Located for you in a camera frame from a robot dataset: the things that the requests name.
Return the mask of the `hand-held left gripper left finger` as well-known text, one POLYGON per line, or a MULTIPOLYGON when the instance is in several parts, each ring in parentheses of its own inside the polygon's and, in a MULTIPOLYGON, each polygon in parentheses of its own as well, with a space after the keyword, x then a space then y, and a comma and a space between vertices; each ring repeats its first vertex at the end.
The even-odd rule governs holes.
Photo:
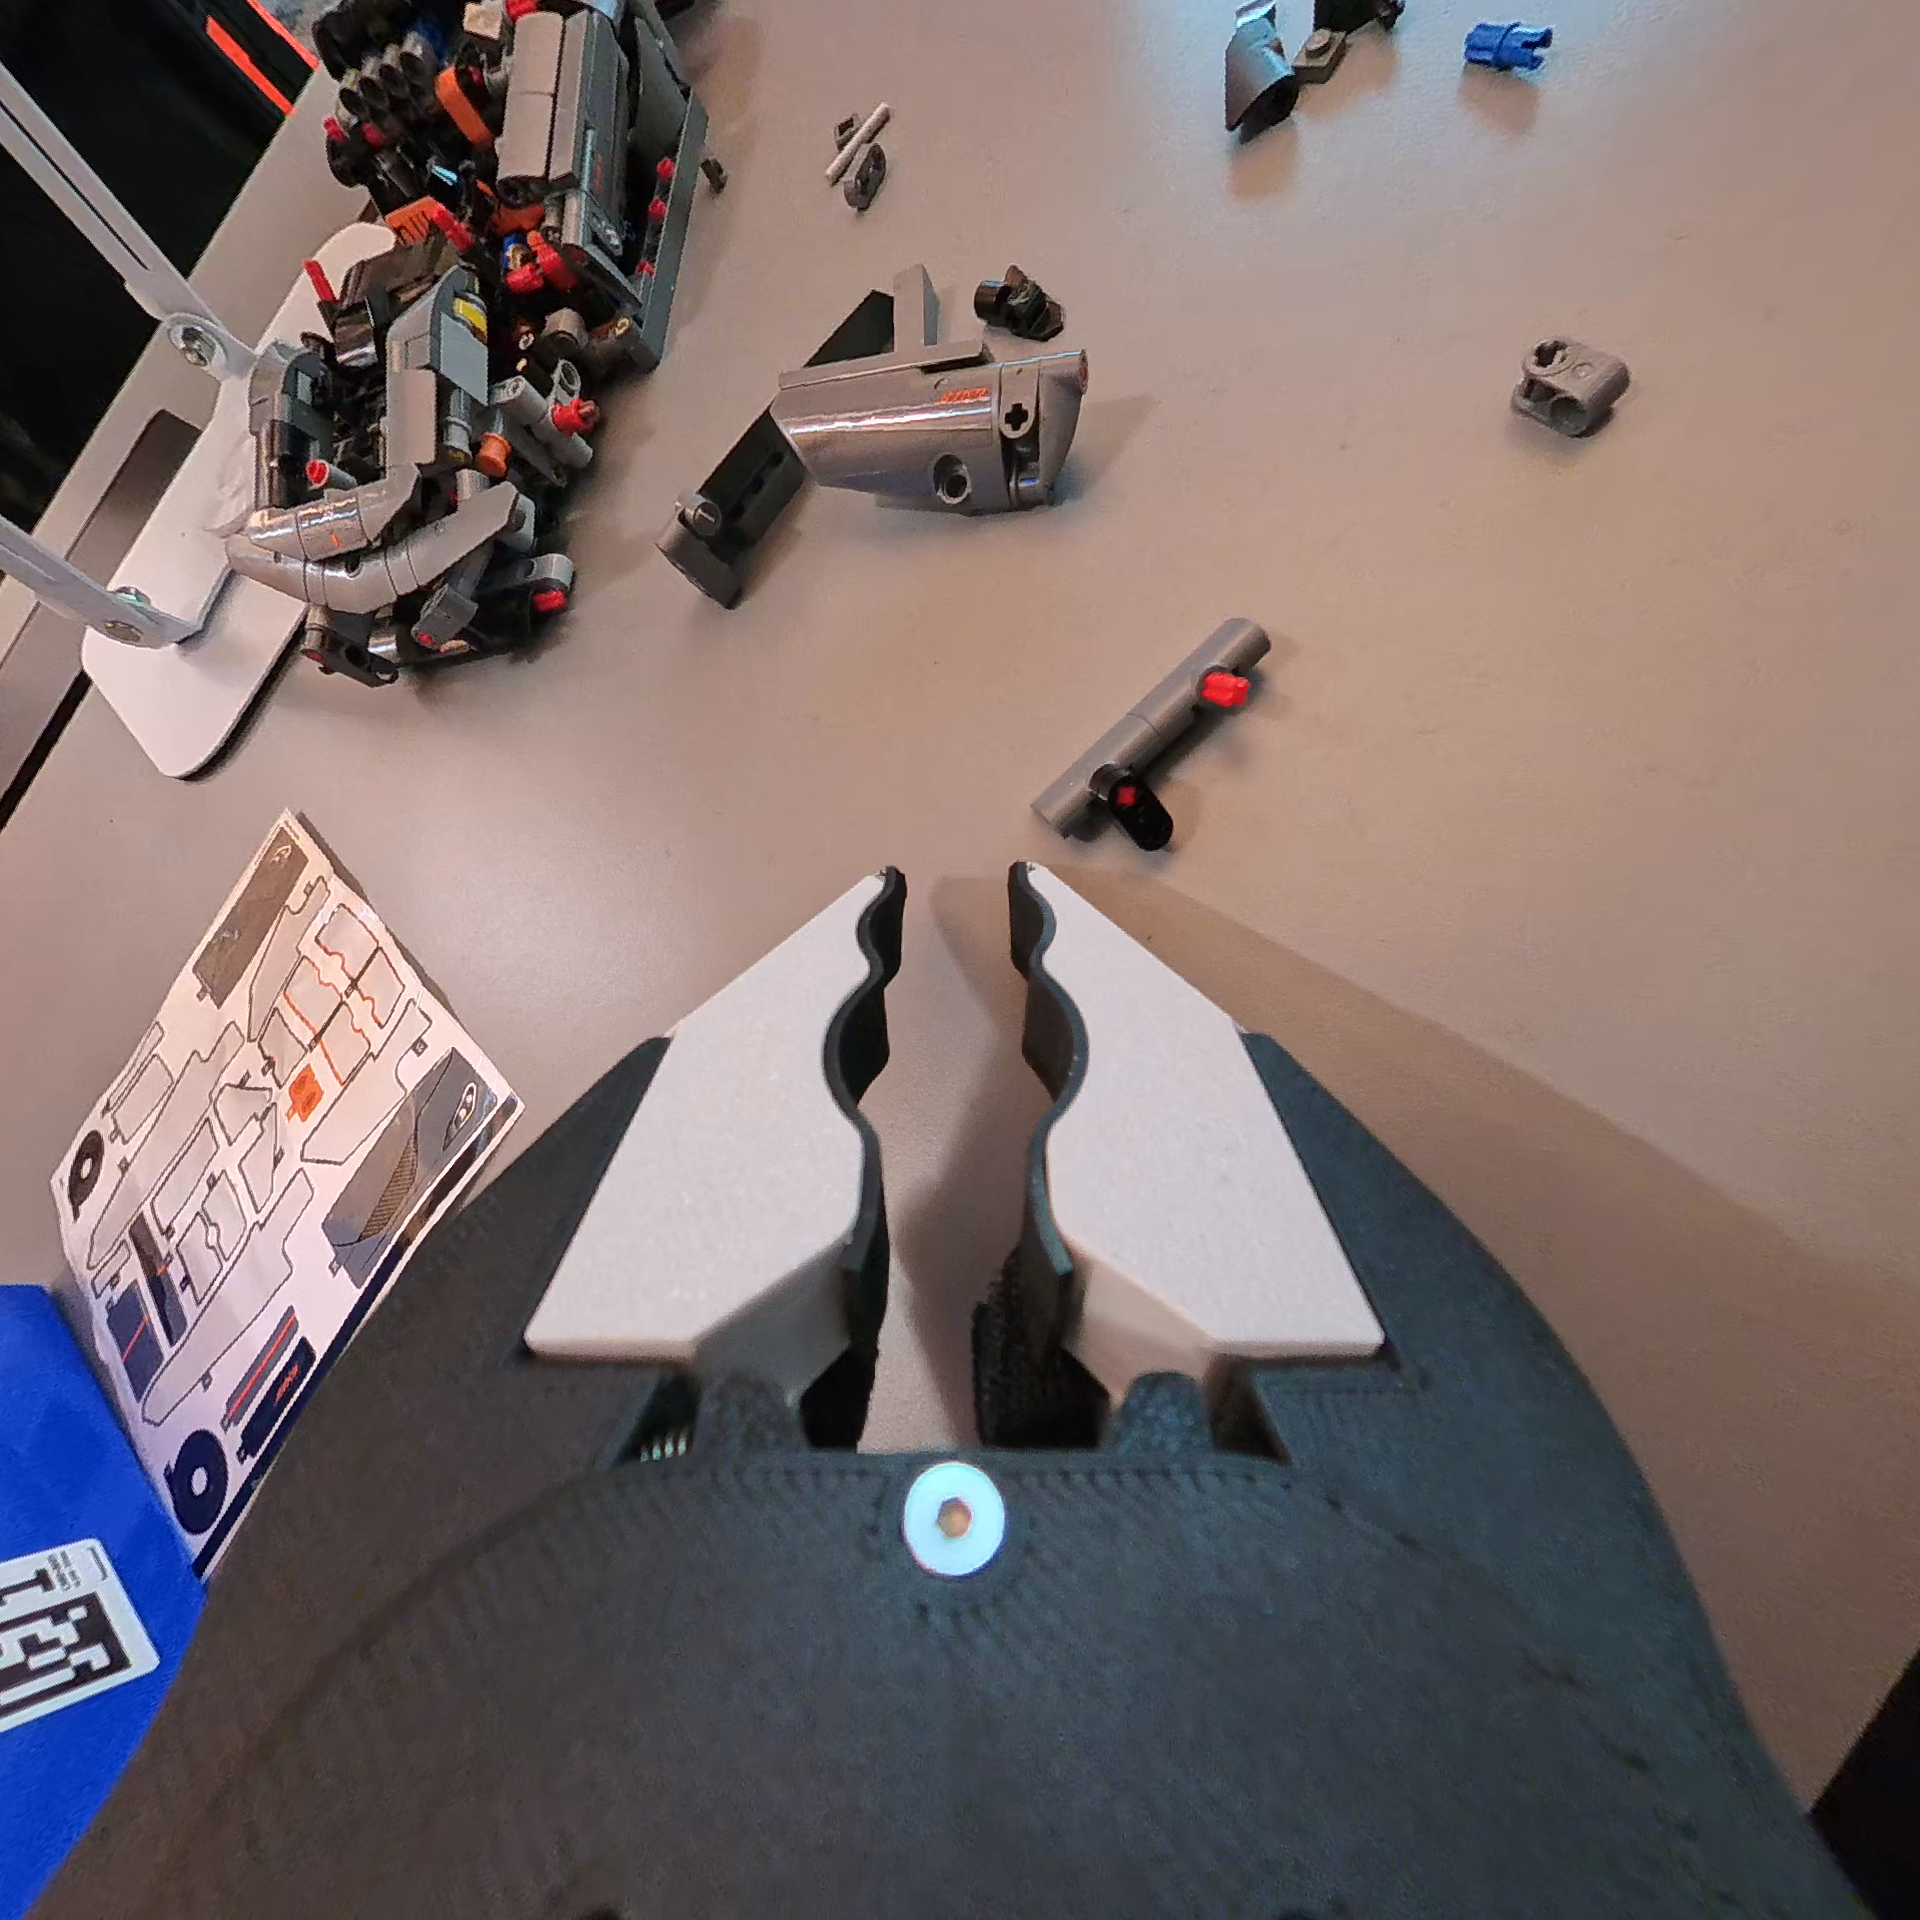
POLYGON ((872 1392, 892 1248, 857 1102, 890 1060, 903 912, 899 868, 865 876, 668 1031, 534 1353, 872 1392))

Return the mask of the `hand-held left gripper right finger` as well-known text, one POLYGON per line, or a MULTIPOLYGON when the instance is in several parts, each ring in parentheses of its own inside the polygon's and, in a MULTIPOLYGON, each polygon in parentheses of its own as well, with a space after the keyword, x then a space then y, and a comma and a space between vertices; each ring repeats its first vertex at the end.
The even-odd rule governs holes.
POLYGON ((1255 1036, 1059 873, 1008 873, 1027 1063, 1020 1327, 1104 1390, 1369 1359, 1378 1323, 1260 1071, 1255 1036))

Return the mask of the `blue plastic bin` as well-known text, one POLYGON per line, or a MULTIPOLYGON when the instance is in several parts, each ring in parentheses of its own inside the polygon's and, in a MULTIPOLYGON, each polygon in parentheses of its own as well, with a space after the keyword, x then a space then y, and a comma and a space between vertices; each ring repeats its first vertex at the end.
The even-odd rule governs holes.
POLYGON ((33 1908, 174 1684, 203 1588, 52 1295, 3 1286, 3 1916, 33 1908))

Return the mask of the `grey lego panel assembly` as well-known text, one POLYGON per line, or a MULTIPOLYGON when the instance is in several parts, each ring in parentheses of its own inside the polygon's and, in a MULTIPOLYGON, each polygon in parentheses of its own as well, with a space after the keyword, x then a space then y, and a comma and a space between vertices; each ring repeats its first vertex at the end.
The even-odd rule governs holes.
POLYGON ((975 339, 783 373, 771 413, 826 488, 978 516, 1049 504, 1087 390, 1082 350, 975 339))

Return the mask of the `small grey lego connector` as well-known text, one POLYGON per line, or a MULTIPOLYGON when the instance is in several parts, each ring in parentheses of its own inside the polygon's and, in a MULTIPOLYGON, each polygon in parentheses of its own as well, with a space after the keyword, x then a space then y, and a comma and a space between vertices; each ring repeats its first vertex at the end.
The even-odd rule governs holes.
POLYGON ((1626 358, 1553 334, 1523 357, 1511 406, 1567 438, 1586 438, 1607 423, 1627 388, 1626 358))

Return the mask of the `lego sticker sheet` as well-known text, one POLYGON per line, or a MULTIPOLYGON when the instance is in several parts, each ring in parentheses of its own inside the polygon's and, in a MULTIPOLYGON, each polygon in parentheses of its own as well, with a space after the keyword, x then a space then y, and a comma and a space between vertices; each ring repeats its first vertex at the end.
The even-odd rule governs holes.
POLYGON ((199 1577, 519 1116, 283 811, 52 1175, 63 1308, 199 1577))

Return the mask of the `grey lego car model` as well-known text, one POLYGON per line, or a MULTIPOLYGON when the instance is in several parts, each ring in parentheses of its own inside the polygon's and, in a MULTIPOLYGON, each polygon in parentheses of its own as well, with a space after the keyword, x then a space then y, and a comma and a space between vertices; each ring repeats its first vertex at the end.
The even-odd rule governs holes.
POLYGON ((320 328, 250 384, 254 504, 236 579, 304 612, 322 675, 504 656, 569 607, 572 485, 603 388, 649 375, 707 109, 668 21, 683 4, 330 4, 328 167, 384 251, 312 263, 320 328))

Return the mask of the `dark tapered lego panel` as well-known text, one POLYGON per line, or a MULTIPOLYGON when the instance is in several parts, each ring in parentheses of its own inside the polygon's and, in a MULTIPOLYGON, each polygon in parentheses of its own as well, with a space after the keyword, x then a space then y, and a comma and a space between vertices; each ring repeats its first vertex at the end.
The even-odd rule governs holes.
POLYGON ((1278 1, 1236 4, 1224 68, 1227 132, 1252 137, 1289 118, 1303 81, 1280 35, 1278 1))

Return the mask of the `white book stand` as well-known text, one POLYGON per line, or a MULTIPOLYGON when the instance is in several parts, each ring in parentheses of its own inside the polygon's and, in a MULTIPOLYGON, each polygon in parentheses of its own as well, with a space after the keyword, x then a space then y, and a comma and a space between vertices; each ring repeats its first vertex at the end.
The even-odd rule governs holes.
POLYGON ((156 769, 211 765, 303 621, 236 574, 252 398, 394 238, 335 182, 314 68, 278 111, 145 4, 4 4, 4 776, 75 676, 156 769))

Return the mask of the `orange plastic object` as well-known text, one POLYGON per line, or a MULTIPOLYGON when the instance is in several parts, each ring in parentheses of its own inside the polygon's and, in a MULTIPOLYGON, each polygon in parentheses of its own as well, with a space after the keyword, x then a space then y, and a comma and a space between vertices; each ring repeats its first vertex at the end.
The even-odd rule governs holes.
POLYGON ((312 46, 264 1, 198 1, 198 9, 219 57, 268 108, 291 113, 320 63, 312 46))

